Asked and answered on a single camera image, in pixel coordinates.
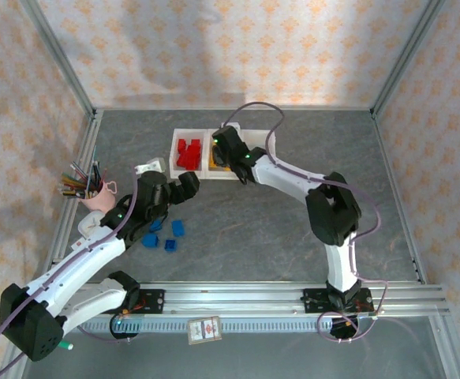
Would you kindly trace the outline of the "pink pencil cup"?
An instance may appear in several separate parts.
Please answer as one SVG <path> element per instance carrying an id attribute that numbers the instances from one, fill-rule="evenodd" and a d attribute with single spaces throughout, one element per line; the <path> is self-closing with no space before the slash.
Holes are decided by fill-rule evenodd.
<path id="1" fill-rule="evenodd" d="M 117 194 L 117 183 L 115 181 L 104 182 L 102 189 L 88 199 L 80 199 L 89 211 L 109 212 L 116 205 L 115 195 Z"/>

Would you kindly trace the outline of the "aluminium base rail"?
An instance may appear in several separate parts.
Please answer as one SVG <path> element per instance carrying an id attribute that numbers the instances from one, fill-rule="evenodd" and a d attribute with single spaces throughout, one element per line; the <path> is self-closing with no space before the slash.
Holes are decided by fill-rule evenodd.
<path id="1" fill-rule="evenodd" d="M 307 282 L 156 282 L 142 283 L 140 289 L 163 289 L 163 315 L 169 317 L 315 317 L 306 313 L 300 300 L 305 288 L 325 288 Z M 392 282 L 387 286 L 366 284 L 375 311 L 364 316 L 417 317 L 449 312 L 447 299 L 439 285 Z M 68 314 L 76 303 L 88 306 L 94 317 L 120 306 L 124 287 L 114 280 L 86 283 L 80 289 L 66 284 L 51 284 L 41 290 L 36 301 L 53 316 Z"/>

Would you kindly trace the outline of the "green coloured pencil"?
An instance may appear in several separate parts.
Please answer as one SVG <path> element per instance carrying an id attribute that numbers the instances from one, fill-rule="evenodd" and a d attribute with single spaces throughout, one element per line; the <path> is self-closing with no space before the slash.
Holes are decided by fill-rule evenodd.
<path id="1" fill-rule="evenodd" d="M 88 175 L 80 168 L 80 166 L 75 161 L 72 161 L 70 166 L 78 175 L 78 181 L 82 182 L 85 186 L 89 186 L 90 179 Z"/>

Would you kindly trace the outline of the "small printed card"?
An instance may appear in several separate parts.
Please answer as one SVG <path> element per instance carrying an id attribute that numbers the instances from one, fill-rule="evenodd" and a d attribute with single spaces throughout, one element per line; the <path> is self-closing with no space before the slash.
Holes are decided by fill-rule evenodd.
<path id="1" fill-rule="evenodd" d="M 222 339 L 219 317 L 205 317 L 187 322 L 189 345 L 213 342 Z"/>

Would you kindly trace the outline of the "aluminium frame post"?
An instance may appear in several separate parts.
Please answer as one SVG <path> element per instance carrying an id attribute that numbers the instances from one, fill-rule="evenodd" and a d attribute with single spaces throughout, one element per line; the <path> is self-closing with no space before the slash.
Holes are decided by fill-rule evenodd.
<path id="1" fill-rule="evenodd" d="M 73 91 L 77 102 L 82 107 L 84 114 L 88 119 L 95 115 L 93 106 L 88 94 L 84 90 L 72 64 L 69 61 L 58 37 L 55 35 L 53 28 L 50 26 L 41 6 L 37 0 L 19 0 L 28 17 L 36 27 L 40 39 L 43 41 L 54 62 L 62 72 L 62 76 L 70 89 Z"/>
<path id="2" fill-rule="evenodd" d="M 445 1 L 446 0 L 428 0 L 424 11 L 410 33 L 410 37 L 398 55 L 387 79 L 384 81 L 375 103 L 369 109 L 370 115 L 374 120 L 377 120 L 378 116 L 384 110 L 408 65 L 412 62 L 414 55 L 417 53 L 423 39 L 436 20 Z"/>

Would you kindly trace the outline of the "aluminium side rail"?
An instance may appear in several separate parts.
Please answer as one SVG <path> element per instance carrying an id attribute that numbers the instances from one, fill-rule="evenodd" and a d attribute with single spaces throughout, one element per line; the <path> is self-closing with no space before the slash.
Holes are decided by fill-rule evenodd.
<path id="1" fill-rule="evenodd" d="M 96 109 L 84 130 L 83 139 L 76 158 L 76 162 L 81 163 L 84 169 L 88 169 L 92 161 L 92 155 L 102 119 L 103 109 Z M 78 202 L 76 200 L 66 199 L 63 201 L 60 217 L 54 229 L 53 240 L 41 269 L 42 274 L 47 272 L 53 263 L 58 263 L 65 256 L 73 223 L 77 215 L 77 209 Z"/>
<path id="2" fill-rule="evenodd" d="M 417 244 L 416 244 L 415 238 L 413 236 L 413 233 L 411 231 L 409 220 L 407 218 L 405 209 L 403 207 L 402 195 L 401 195 L 400 190 L 398 188 L 396 175 L 395 175 L 395 173 L 393 171 L 393 168 L 391 166 L 391 159 L 390 159 L 390 156 L 388 155 L 387 147 L 385 145 L 385 141 L 383 140 L 383 134 L 380 131 L 377 116 L 376 116 L 375 113 L 372 113 L 372 109 L 371 109 L 370 115 L 372 116 L 372 123 L 373 123 L 374 130 L 375 130 L 375 133 L 376 133 L 376 138 L 377 138 L 377 140 L 379 142 L 380 150 L 381 150 L 381 153 L 382 153 L 382 156 L 383 156 L 383 162 L 384 162 L 384 165 L 385 165 L 386 170 L 387 170 L 387 176 L 388 176 L 389 181 L 390 181 L 391 190 L 392 190 L 392 193 L 393 193 L 393 197 L 395 199 L 395 204 L 396 204 L 396 207 L 397 207 L 398 215 L 399 215 L 399 218 L 400 218 L 400 222 L 401 222 L 401 225 L 402 225 L 402 229 L 403 229 L 405 240 L 406 240 L 406 243 L 407 243 L 407 246 L 408 246 L 408 250 L 410 252 L 411 261 L 412 261 L 412 264 L 413 264 L 413 267 L 414 267 L 414 270 L 415 270 L 415 273 L 416 273 L 417 282 L 420 283 L 420 284 L 427 284 L 428 283 L 427 275 L 426 275 L 426 272 L 424 270 L 423 262 L 421 261 L 421 256 L 420 256 L 420 254 L 419 254 L 419 252 L 417 250 Z"/>

